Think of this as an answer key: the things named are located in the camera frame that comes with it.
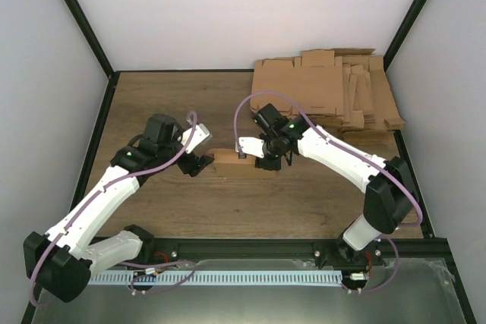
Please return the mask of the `cardboard box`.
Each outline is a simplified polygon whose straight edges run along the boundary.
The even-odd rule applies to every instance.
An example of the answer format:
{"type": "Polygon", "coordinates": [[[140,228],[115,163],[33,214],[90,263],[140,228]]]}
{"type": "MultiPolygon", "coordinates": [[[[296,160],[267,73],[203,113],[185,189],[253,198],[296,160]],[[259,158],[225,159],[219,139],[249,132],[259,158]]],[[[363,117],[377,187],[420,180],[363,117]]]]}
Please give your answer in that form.
{"type": "Polygon", "coordinates": [[[255,158],[246,155],[240,158],[233,149],[210,149],[208,154],[213,157],[212,166],[221,178],[251,178],[255,171],[255,158]]]}

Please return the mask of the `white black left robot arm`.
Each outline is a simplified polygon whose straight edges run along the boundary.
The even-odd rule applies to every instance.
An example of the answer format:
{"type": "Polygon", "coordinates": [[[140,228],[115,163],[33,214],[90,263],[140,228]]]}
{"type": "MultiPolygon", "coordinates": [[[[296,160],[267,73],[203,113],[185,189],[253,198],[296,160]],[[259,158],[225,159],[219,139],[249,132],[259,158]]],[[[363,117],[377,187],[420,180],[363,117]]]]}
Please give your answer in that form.
{"type": "Polygon", "coordinates": [[[185,130],[168,115],[152,115],[144,132],[117,151],[94,188],[61,221],[46,233],[33,232],[25,239],[24,262],[31,289],[40,286],[68,303],[92,277],[113,266],[148,272],[164,268],[151,264],[153,235],[136,225],[97,243],[92,239],[151,176],[177,165],[195,177],[213,161],[194,154],[211,133],[198,122],[196,112],[189,112],[187,121],[185,130]]]}

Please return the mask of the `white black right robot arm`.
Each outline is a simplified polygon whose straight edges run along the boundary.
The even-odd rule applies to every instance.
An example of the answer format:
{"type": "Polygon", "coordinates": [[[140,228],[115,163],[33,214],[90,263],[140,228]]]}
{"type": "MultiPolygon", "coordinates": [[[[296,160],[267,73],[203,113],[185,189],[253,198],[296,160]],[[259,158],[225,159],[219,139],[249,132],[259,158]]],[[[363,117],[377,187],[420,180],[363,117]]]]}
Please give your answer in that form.
{"type": "Polygon", "coordinates": [[[406,162],[399,157],[384,159],[365,153],[335,138],[309,118],[290,120],[271,105],[254,113],[262,130],[259,137],[238,138],[238,151],[255,157],[256,168],[279,171],[294,155],[326,166],[350,181],[364,194],[361,215],[338,237],[334,253],[353,266],[365,255],[365,248],[383,234],[392,234],[415,211],[420,225],[423,213],[406,162]]]}

